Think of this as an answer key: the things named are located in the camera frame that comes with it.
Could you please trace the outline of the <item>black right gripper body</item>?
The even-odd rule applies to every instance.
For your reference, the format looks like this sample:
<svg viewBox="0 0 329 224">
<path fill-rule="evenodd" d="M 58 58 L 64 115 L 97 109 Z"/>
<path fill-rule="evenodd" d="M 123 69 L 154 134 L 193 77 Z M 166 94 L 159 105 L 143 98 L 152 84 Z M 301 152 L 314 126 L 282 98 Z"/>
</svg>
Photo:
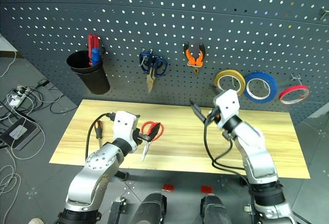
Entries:
<svg viewBox="0 0 329 224">
<path fill-rule="evenodd" d="M 216 106 L 212 108 L 207 117 L 206 117 L 206 126 L 209 126 L 212 122 L 215 124 L 218 124 L 221 120 L 221 111 L 220 109 Z"/>
</svg>

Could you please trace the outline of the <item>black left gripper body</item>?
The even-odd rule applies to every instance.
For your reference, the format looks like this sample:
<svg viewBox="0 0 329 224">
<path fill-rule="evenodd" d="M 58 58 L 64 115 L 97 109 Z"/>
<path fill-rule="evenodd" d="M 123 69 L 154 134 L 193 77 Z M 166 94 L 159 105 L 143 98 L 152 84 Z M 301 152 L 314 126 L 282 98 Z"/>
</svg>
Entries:
<svg viewBox="0 0 329 224">
<path fill-rule="evenodd" d="M 140 129 L 139 128 L 136 128 L 133 131 L 133 140 L 135 141 L 135 143 L 136 143 L 137 146 L 139 146 L 142 143 L 143 136 L 144 136 L 144 134 L 140 132 Z"/>
</svg>

